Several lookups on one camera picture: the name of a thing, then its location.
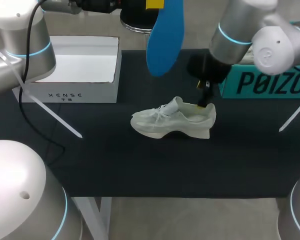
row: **black table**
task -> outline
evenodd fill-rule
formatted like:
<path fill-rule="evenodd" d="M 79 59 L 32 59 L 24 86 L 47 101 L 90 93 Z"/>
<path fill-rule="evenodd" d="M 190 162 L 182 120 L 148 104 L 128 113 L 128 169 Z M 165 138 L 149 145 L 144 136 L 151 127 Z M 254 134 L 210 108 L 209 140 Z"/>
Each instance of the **black table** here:
<path fill-rule="evenodd" d="M 130 126 L 131 115 L 180 96 L 196 103 L 197 79 L 183 50 L 163 77 L 150 76 L 145 51 L 124 51 L 117 103 L 49 104 L 83 139 L 76 138 L 35 104 L 29 118 L 66 147 L 52 171 L 71 196 L 285 197 L 300 176 L 300 114 L 278 129 L 300 99 L 222 99 L 210 139 L 171 133 L 145 137 Z M 25 143 L 47 162 L 60 149 L 40 139 L 23 121 L 11 92 L 0 96 L 0 139 Z"/>

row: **open box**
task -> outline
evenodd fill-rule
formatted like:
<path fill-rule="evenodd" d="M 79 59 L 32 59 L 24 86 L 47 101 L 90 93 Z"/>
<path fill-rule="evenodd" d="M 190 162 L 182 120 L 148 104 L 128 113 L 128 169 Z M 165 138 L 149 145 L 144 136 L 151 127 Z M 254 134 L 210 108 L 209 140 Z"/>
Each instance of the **open box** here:
<path fill-rule="evenodd" d="M 51 36 L 54 72 L 27 84 L 43 103 L 116 103 L 121 67 L 118 37 Z M 18 99 L 19 87 L 13 89 Z M 25 103 L 33 101 L 25 94 Z"/>

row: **robotic arm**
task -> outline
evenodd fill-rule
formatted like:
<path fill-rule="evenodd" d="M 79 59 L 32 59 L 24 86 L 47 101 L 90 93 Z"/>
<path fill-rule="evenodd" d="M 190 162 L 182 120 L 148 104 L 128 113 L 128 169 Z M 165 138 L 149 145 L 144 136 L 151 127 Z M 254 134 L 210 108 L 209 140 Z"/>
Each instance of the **robotic arm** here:
<path fill-rule="evenodd" d="M 22 76 L 26 65 L 26 42 L 30 15 L 36 0 L 0 0 L 0 35 L 4 43 L 1 52 Z M 48 0 L 42 8 L 49 11 L 78 14 L 81 8 L 69 0 Z M 27 81 L 49 76 L 56 68 L 56 57 L 44 19 L 39 8 L 33 19 L 30 36 L 30 62 Z M 19 86 L 19 82 L 0 58 L 0 93 Z"/>
<path fill-rule="evenodd" d="M 252 45 L 254 64 L 265 74 L 300 65 L 300 22 L 284 20 L 277 5 L 278 0 L 230 0 L 210 43 L 211 55 L 233 65 Z"/>

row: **shoe insole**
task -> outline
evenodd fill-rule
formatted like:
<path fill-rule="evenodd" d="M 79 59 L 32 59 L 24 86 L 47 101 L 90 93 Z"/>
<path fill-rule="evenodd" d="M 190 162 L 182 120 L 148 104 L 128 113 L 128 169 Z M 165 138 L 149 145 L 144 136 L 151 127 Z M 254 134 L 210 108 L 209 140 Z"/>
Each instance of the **shoe insole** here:
<path fill-rule="evenodd" d="M 150 73 L 159 77 L 176 62 L 185 36 L 184 1 L 164 0 L 164 8 L 150 34 L 146 62 Z"/>

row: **sneaker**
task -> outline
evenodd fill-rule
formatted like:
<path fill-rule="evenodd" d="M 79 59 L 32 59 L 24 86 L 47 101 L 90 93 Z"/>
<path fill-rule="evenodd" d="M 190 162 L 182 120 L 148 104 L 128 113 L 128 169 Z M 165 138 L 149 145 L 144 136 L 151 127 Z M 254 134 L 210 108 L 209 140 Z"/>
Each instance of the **sneaker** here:
<path fill-rule="evenodd" d="M 205 108 L 185 103 L 176 96 L 170 103 L 159 108 L 136 112 L 132 115 L 131 126 L 140 134 L 161 139 L 170 132 L 180 131 L 190 137 L 209 139 L 209 129 L 216 121 L 215 105 Z"/>

